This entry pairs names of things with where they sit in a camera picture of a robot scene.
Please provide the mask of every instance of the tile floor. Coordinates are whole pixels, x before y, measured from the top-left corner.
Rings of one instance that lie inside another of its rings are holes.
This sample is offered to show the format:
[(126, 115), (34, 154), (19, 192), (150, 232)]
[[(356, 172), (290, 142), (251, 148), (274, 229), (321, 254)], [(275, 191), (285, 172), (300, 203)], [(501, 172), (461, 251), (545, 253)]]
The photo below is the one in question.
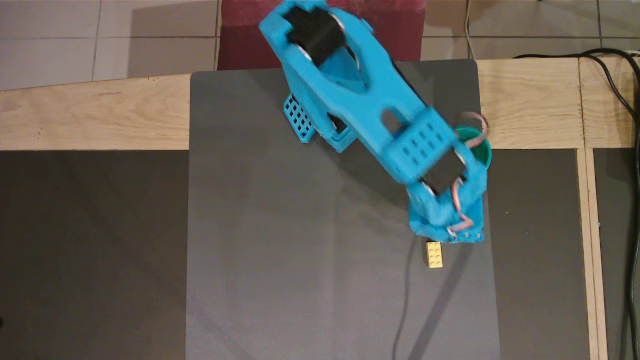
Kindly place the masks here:
[[(422, 59), (467, 58), (465, 0), (426, 0)], [(0, 0), (0, 90), (216, 68), (218, 0)], [(640, 0), (472, 0), (476, 57), (640, 49)]]

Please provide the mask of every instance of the blue perforated plate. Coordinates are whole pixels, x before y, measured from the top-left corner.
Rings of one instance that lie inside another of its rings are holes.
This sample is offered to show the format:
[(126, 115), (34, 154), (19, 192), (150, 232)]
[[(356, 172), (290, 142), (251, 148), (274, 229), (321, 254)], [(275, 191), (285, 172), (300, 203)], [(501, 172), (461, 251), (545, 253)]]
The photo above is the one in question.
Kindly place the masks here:
[(300, 142), (308, 143), (316, 133), (316, 129), (311, 125), (311, 118), (291, 94), (284, 102), (284, 113), (287, 115), (287, 119), (289, 119), (289, 123), (293, 131), (298, 135)]

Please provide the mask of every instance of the red and white wire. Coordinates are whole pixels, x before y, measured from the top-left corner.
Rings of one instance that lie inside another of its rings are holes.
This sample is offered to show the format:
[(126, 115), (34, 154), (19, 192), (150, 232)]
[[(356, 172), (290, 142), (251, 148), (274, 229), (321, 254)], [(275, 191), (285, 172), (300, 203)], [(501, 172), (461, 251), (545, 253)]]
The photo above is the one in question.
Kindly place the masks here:
[[(486, 118), (480, 113), (474, 113), (474, 112), (468, 111), (468, 112), (462, 113), (461, 116), (477, 119), (477, 120), (480, 120), (480, 122), (482, 123), (482, 133), (479, 136), (473, 139), (469, 139), (465, 142), (465, 145), (469, 149), (480, 145), (484, 141), (484, 139), (486, 139), (486, 137), (488, 136), (489, 122), (487, 122)], [(454, 238), (458, 236), (458, 232), (467, 230), (468, 228), (474, 225), (474, 221), (462, 213), (462, 208), (460, 206), (460, 197), (458, 195), (458, 191), (461, 185), (462, 185), (462, 179), (460, 178), (457, 178), (451, 185), (451, 197), (453, 198), (453, 206), (456, 208), (456, 211), (458, 212), (458, 216), (462, 219), (461, 222), (455, 225), (449, 226), (447, 228), (449, 235), (453, 236)]]

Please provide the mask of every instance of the gray work surface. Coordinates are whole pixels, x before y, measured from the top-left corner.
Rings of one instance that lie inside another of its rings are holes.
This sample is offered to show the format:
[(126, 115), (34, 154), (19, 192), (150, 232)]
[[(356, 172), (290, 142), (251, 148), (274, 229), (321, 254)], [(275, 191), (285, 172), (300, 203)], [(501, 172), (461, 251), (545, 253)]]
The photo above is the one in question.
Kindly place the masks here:
[[(407, 66), (441, 113), (479, 111), (474, 62)], [(490, 235), (405, 275), (406, 190), (360, 142), (300, 144), (288, 94), (281, 69), (191, 77), (187, 360), (389, 358), (405, 296), (398, 358), (499, 359)]]
[[(0, 358), (184, 359), (188, 152), (0, 152), (0, 168)], [(493, 152), (503, 360), (588, 358), (577, 194), (574, 151)]]
[[(598, 195), (600, 252), (609, 359), (632, 359), (631, 334), (625, 309), (625, 274), (629, 241), (635, 239), (633, 149), (594, 149)], [(640, 309), (640, 274), (636, 272), (636, 309)]]

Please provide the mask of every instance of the wooden table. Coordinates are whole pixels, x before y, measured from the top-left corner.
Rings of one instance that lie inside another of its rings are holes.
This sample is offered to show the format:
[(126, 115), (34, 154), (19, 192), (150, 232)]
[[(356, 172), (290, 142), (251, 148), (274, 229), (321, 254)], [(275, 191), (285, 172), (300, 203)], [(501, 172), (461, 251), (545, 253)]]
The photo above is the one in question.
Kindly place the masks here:
[[(631, 99), (630, 67), (606, 59)], [(591, 60), (480, 60), (496, 149), (576, 149), (589, 352), (607, 359), (594, 147), (630, 147), (631, 119)], [(165, 150), (189, 146), (189, 75), (0, 92), (0, 150)]]

